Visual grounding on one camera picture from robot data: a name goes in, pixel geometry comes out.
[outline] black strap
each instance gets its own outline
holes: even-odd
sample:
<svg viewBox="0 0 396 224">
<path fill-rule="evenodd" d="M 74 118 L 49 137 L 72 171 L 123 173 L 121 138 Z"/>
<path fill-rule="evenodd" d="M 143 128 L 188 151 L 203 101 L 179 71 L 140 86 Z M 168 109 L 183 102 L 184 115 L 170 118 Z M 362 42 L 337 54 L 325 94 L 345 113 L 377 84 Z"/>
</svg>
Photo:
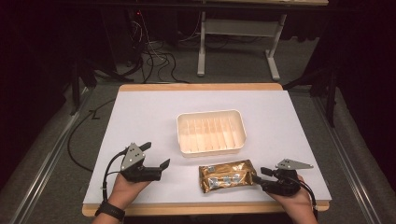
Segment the black strap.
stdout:
<svg viewBox="0 0 396 224">
<path fill-rule="evenodd" d="M 102 201 L 102 203 L 99 206 L 99 209 L 95 213 L 95 216 L 97 217 L 101 213 L 108 214 L 109 216 L 118 219 L 120 222 L 122 222 L 125 217 L 125 211 L 105 201 Z"/>
</svg>

